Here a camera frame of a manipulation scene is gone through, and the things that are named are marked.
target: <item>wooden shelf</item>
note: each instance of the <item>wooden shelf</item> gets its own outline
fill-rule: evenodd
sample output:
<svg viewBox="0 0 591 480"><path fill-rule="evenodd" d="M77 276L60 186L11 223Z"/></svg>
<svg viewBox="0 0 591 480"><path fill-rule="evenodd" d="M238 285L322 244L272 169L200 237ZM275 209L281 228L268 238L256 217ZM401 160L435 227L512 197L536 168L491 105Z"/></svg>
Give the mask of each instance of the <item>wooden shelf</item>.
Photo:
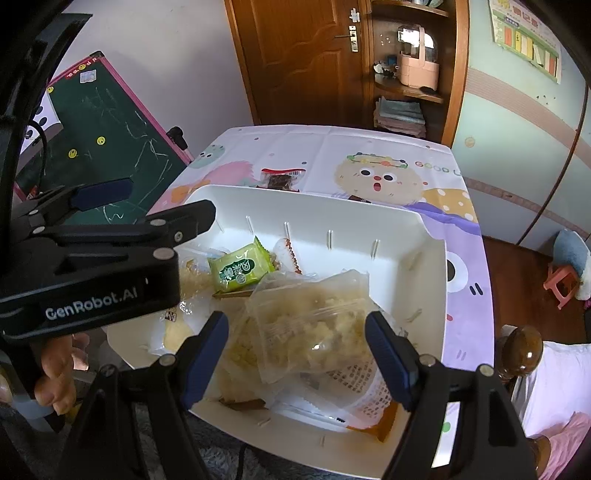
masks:
<svg viewBox="0 0 591 480"><path fill-rule="evenodd" d="M372 3L376 5L392 5L393 7L415 8L416 10L430 12L435 15L441 15L442 17L449 17L446 11L439 10L438 8L425 7L425 5L417 5L412 2L405 2L404 0L372 0Z"/></svg>
<svg viewBox="0 0 591 480"><path fill-rule="evenodd" d="M425 93L418 88L407 87L400 83L398 79L388 78L379 73L375 74L375 84L382 90L397 93L407 97L419 98L428 102L443 103L443 98L436 93Z"/></svg>

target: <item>pink stool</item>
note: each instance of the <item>pink stool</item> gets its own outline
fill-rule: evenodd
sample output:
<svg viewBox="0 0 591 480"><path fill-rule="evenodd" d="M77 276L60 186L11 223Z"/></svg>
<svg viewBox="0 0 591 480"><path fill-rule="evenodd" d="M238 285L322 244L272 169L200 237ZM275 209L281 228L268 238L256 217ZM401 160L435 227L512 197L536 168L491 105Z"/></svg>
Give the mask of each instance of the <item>pink stool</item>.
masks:
<svg viewBox="0 0 591 480"><path fill-rule="evenodd" d="M566 297L558 290L558 283L562 282L568 289ZM544 282L545 290L552 290L558 299L558 309L562 310L568 301L574 297L579 289L579 276L570 265L563 265L552 271L552 263L548 264L548 279Z"/></svg>

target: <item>door lock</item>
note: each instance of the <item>door lock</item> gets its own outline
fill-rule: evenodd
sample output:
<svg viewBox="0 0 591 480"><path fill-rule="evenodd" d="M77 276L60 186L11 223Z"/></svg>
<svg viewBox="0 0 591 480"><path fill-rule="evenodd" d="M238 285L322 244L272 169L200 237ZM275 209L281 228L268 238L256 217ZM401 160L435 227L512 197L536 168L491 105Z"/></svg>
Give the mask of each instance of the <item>door lock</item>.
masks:
<svg viewBox="0 0 591 480"><path fill-rule="evenodd" d="M359 44L357 42L357 27L355 25L349 26L348 35L335 35L335 38L350 38L351 39L351 51L358 52Z"/></svg>

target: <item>green snack package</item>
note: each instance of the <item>green snack package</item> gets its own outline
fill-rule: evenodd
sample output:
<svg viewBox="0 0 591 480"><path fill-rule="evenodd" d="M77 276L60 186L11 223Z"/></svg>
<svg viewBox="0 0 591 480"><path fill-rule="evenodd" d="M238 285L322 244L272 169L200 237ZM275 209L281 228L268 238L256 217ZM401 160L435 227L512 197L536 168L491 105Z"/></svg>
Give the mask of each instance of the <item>green snack package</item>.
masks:
<svg viewBox="0 0 591 480"><path fill-rule="evenodd" d="M220 258L208 258L213 281L218 291L229 292L258 282L266 273L275 270L269 252L255 237L255 241L240 250Z"/></svg>

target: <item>human hand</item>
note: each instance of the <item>human hand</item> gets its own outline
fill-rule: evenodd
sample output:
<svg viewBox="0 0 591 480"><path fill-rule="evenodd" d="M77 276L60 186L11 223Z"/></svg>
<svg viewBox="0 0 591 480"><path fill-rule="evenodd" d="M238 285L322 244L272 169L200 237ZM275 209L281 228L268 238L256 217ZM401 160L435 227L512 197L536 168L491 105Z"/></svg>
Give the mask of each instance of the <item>human hand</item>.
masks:
<svg viewBox="0 0 591 480"><path fill-rule="evenodd" d="M41 351L41 368L45 374L35 385L39 405L52 405L58 415L66 413L76 401L72 372L87 370L85 352L90 342L86 333L75 333L47 341ZM6 378L0 375L0 401L12 402L12 392Z"/></svg>

